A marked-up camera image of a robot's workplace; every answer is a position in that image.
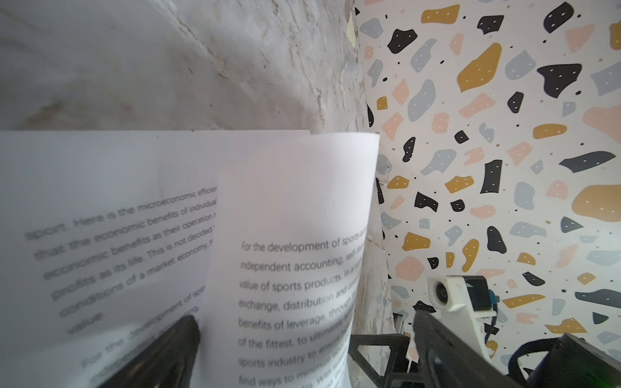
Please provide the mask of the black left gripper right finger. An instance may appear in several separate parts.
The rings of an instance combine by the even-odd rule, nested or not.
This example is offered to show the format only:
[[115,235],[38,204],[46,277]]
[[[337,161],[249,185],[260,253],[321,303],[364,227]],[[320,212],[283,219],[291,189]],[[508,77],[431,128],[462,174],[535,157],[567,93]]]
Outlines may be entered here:
[[490,364],[487,349],[473,349],[430,313],[416,314],[413,329],[425,386],[518,386]]

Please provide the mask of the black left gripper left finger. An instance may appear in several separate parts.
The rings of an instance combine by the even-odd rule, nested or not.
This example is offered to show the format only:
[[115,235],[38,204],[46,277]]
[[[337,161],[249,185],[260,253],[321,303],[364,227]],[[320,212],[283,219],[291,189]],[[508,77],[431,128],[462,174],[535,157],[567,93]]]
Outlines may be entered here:
[[188,388],[200,341],[197,320],[184,316],[101,386]]

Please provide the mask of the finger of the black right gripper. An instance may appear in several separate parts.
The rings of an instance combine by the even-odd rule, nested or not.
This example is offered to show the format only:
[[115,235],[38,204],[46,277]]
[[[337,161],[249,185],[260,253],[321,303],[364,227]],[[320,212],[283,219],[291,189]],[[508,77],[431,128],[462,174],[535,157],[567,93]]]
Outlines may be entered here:
[[408,359],[404,334],[352,335],[349,356],[374,387],[422,387],[419,365]]

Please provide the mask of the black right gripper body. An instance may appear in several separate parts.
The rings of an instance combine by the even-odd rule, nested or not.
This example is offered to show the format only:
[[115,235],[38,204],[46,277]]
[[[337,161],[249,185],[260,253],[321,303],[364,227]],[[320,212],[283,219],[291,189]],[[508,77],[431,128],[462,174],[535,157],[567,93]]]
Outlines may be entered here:
[[[544,352],[546,357],[526,377],[521,357]],[[508,378],[522,387],[619,387],[620,362],[569,333],[523,344],[509,359]]]

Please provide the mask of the white text paper sheet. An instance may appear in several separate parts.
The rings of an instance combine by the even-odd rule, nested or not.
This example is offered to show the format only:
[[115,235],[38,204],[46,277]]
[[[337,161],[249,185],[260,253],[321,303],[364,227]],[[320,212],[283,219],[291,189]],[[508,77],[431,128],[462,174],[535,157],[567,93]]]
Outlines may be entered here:
[[1,384],[103,387],[184,316],[190,387],[345,387],[377,134],[1,135]]

